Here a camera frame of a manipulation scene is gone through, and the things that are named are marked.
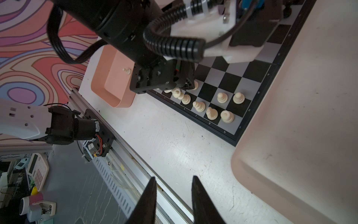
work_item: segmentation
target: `calculator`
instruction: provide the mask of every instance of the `calculator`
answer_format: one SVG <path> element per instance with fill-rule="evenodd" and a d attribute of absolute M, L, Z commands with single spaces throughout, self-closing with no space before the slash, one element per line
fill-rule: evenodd
<path fill-rule="evenodd" d="M 27 174 L 33 178 L 38 191 L 42 190 L 49 170 L 50 167 L 47 163 L 46 155 L 41 153 L 32 154 Z"/>

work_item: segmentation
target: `purple oval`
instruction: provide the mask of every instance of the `purple oval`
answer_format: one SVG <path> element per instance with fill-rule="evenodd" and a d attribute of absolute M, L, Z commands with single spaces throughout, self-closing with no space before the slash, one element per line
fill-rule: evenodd
<path fill-rule="evenodd" d="M 13 101 L 23 104 L 32 104 L 36 100 L 36 94 L 34 91 L 21 87 L 9 89 L 8 96 Z"/>

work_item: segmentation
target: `chessboard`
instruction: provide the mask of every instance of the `chessboard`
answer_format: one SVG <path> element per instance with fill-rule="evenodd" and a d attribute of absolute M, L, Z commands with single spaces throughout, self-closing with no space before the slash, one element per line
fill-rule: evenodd
<path fill-rule="evenodd" d="M 195 64 L 194 77 L 199 87 L 197 90 L 182 90 L 190 95 L 189 104 L 184 105 L 171 92 L 155 89 L 147 93 L 235 146 L 272 84 L 314 3 L 315 0 L 295 1 L 291 6 L 292 14 L 279 22 L 254 61 L 228 64 L 223 57 L 207 57 Z M 226 103 L 218 102 L 220 92 L 228 95 Z M 242 104 L 235 104 L 232 100 L 237 92 L 245 96 Z M 194 101 L 204 102 L 205 110 L 197 112 L 193 107 Z M 208 107 L 218 111 L 215 120 L 208 119 L 205 113 Z M 231 123 L 221 119 L 220 113 L 224 110 L 234 114 Z"/>

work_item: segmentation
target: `corrugated black tube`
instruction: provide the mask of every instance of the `corrugated black tube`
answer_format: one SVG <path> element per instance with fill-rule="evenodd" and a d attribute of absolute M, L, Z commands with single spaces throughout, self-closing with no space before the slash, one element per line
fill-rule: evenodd
<path fill-rule="evenodd" d="M 222 0 L 207 0 L 208 8 L 220 4 Z M 190 3 L 192 14 L 203 12 L 201 0 L 193 0 Z M 153 20 L 144 29 L 143 39 L 146 47 L 156 54 L 177 58 L 183 61 L 200 62 L 204 56 L 205 39 L 190 37 L 171 37 L 161 34 L 167 28 L 179 20 L 187 18 L 185 4 L 179 4 L 159 18 Z"/>

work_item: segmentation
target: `chessboard border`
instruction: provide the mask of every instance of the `chessboard border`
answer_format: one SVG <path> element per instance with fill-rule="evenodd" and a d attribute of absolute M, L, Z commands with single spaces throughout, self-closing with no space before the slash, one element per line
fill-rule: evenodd
<path fill-rule="evenodd" d="M 216 124 L 206 120 L 205 118 L 198 116 L 194 112 L 188 110 L 187 108 L 183 107 L 182 105 L 172 101 L 170 98 L 158 93 L 155 90 L 149 90 L 147 93 L 152 97 L 156 98 L 157 100 L 161 101 L 165 105 L 171 107 L 175 111 L 179 112 L 180 114 L 184 115 L 185 117 L 189 118 L 190 120 L 194 121 L 195 123 L 199 124 L 200 126 L 204 127 L 205 129 L 209 130 L 213 134 L 217 135 L 218 137 L 224 139 L 228 143 L 233 146 L 236 146 L 239 142 L 241 136 L 243 135 L 245 129 L 249 125 L 251 119 L 253 118 L 255 112 L 257 111 L 259 105 L 261 104 L 264 96 L 266 95 L 267 91 L 269 90 L 273 80 L 275 79 L 278 71 L 281 68 L 286 56 L 288 55 L 293 43 L 295 42 L 299 32 L 301 31 L 304 23 L 307 20 L 308 15 L 310 14 L 316 0 L 305 0 L 302 8 L 292 24 L 289 32 L 290 36 L 286 36 L 282 46 L 276 55 L 274 62 L 269 67 L 261 85 L 256 93 L 256 96 L 252 100 L 251 104 L 249 105 L 245 115 L 242 118 L 239 128 L 237 129 L 235 135 L 225 131 L 224 129 L 220 128 Z"/>

